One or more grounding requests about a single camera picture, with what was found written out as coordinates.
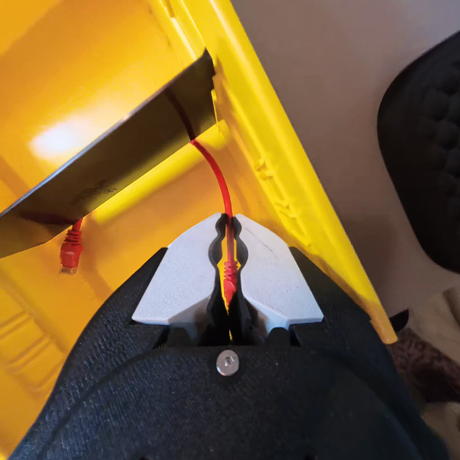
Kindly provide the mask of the yellow plastic bin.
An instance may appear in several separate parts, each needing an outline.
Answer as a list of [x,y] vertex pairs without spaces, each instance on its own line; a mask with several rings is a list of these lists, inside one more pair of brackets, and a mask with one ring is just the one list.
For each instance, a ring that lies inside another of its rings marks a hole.
[[[396,341],[365,270],[230,1],[1,1],[1,210],[207,49],[218,123],[199,141],[241,213],[285,238]],[[97,309],[159,248],[222,211],[190,145],[86,217],[75,275],[65,232],[1,259],[1,459],[40,413]]]

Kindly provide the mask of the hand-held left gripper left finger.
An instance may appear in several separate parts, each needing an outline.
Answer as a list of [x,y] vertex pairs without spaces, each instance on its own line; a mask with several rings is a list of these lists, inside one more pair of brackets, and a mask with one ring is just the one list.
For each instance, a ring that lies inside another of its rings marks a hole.
[[132,320],[183,328],[197,345],[226,345],[229,320],[218,270],[225,229],[226,215],[215,213],[170,243]]

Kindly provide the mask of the black bin divider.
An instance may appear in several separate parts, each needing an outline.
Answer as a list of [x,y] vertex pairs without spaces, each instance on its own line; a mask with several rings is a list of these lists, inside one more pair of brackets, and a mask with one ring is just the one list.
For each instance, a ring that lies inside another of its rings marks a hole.
[[0,257],[44,244],[216,124],[203,54],[0,217]]

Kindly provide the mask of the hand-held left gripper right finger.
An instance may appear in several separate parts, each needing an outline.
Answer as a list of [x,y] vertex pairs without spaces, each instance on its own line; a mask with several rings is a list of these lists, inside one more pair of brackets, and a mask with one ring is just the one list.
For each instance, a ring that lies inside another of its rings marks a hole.
[[258,345],[273,329],[322,322],[324,314],[288,244],[242,214],[234,226],[240,267],[230,303],[233,342]]

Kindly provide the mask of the person's beige sweatshirt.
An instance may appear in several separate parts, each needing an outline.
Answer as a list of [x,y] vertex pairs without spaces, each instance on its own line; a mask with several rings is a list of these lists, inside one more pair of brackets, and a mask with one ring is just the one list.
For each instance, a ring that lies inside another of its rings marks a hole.
[[446,443],[450,458],[459,459],[459,288],[449,288],[411,312],[408,326],[428,346],[413,371],[423,418]]

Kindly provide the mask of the black quilted wrist rest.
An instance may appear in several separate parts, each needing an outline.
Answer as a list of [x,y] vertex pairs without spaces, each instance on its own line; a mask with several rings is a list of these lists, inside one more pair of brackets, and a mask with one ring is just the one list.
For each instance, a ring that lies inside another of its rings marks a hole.
[[460,272],[460,33],[412,61],[386,90],[379,148],[416,238]]

